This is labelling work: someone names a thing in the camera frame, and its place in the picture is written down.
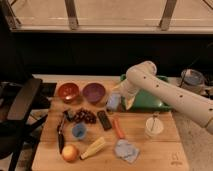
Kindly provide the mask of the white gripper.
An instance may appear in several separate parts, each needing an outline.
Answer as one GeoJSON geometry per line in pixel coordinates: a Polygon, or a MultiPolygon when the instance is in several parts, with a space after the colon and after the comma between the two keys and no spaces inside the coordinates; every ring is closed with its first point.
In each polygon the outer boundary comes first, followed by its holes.
{"type": "Polygon", "coordinates": [[[113,88],[113,91],[118,92],[124,98],[125,108],[129,110],[134,103],[135,96],[139,92],[139,88],[125,79],[116,85],[113,88]]]}

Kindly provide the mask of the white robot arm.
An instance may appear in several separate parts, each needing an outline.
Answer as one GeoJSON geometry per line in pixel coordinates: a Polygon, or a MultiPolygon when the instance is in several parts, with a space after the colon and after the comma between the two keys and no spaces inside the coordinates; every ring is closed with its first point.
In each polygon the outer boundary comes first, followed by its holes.
{"type": "Polygon", "coordinates": [[[156,73],[157,67],[152,61],[134,65],[114,90],[130,105],[140,90],[148,91],[213,134],[213,100],[164,82],[156,77],[156,73]]]}

